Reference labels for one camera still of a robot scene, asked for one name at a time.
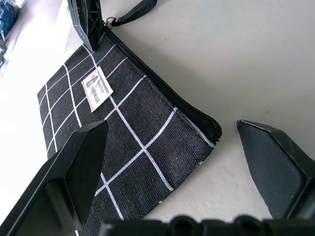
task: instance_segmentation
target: zipper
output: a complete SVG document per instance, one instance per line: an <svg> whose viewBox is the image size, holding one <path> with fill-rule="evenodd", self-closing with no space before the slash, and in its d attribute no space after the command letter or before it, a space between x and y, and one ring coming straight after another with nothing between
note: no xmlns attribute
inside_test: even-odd
<svg viewBox="0 0 315 236"><path fill-rule="evenodd" d="M194 115L187 111L183 111L181 107L178 107L205 135L206 137L214 144L219 141L219 138L222 136L222 129L218 122L213 119L212 117L208 116L207 114L203 113L202 111L198 110L191 104L189 104L187 101L185 101L180 95L177 94L160 76L158 76L151 68L149 68L137 55L135 55L112 31L111 29L106 25L106 23L103 22L103 33L105 33L125 54L128 56L128 58L136 64L142 71L144 71L151 79L156 79L159 82L163 84L169 90L180 102L182 102L185 106L187 106L190 110L194 111L197 115ZM160 90L162 90L162 93L170 100L172 101L172 98L170 98L167 94L165 94L165 91L163 88L159 87ZM207 127L207 124L203 124L201 119L198 118L198 116L201 116L202 118L205 118L207 121L209 121L213 125L213 129L209 130L209 127Z"/></svg>

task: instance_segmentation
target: black plastic part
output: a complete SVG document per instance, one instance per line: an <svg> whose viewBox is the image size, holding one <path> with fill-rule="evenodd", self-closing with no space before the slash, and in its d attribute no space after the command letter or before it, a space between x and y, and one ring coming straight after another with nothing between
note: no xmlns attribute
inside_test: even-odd
<svg viewBox="0 0 315 236"><path fill-rule="evenodd" d="M46 161L0 227L1 236L67 236L81 229L100 178L108 125L75 131Z"/></svg>
<svg viewBox="0 0 315 236"><path fill-rule="evenodd" d="M137 6L130 10L126 15L114 18L111 23L111 26L121 26L123 24L134 21L148 12L150 12L157 4L157 0L142 0Z"/></svg>
<svg viewBox="0 0 315 236"><path fill-rule="evenodd" d="M75 30L90 51L96 50L103 35L99 0L68 0Z"/></svg>
<svg viewBox="0 0 315 236"><path fill-rule="evenodd" d="M107 26L104 26L104 32L126 56L138 66L160 91L182 112L188 117L204 135L213 143L219 141L222 135L220 125L215 119L196 109L179 96L160 76L150 69L139 57L136 56Z"/></svg>
<svg viewBox="0 0 315 236"><path fill-rule="evenodd" d="M98 236L313 236L314 220L258 220L240 216L232 224L219 220L196 223L178 216L169 224L151 220L104 221Z"/></svg>
<svg viewBox="0 0 315 236"><path fill-rule="evenodd" d="M283 131L240 120L251 176L273 218L315 219L315 161Z"/></svg>

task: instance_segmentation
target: blue object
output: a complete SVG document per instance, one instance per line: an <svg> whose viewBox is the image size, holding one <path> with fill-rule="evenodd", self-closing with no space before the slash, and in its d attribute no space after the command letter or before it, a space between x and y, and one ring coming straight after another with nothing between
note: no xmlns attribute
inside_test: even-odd
<svg viewBox="0 0 315 236"><path fill-rule="evenodd" d="M13 0L0 0L0 21L3 22L1 33L6 35L14 25L19 6Z"/></svg>

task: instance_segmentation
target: black canvas pouch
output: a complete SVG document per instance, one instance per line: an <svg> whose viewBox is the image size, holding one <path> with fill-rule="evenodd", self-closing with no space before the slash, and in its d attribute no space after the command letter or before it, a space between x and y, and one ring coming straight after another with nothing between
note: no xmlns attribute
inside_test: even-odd
<svg viewBox="0 0 315 236"><path fill-rule="evenodd" d="M102 33L97 50L82 45L37 95L48 158L80 126L103 119L109 124L90 216L73 232L80 236L97 235L103 219L144 217L221 137L213 118L183 100L108 26ZM98 67L114 92L91 112L81 82Z"/></svg>

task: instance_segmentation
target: white surface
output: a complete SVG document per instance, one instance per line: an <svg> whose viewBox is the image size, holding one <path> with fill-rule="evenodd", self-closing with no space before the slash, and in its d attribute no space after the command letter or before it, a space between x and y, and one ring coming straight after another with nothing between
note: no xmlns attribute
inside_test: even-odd
<svg viewBox="0 0 315 236"><path fill-rule="evenodd" d="M122 16L138 2L103 0L103 18ZM51 30L56 0L28 5L23 17L29 23L21 24L1 78L0 222L46 160L36 94L80 45L73 28L67 42L61 40L70 27L65 18ZM270 217L250 176L236 120L282 129L315 157L314 9L313 0L158 0L150 14L113 29L223 129L210 157L147 218ZM50 27L38 30L43 25Z"/></svg>

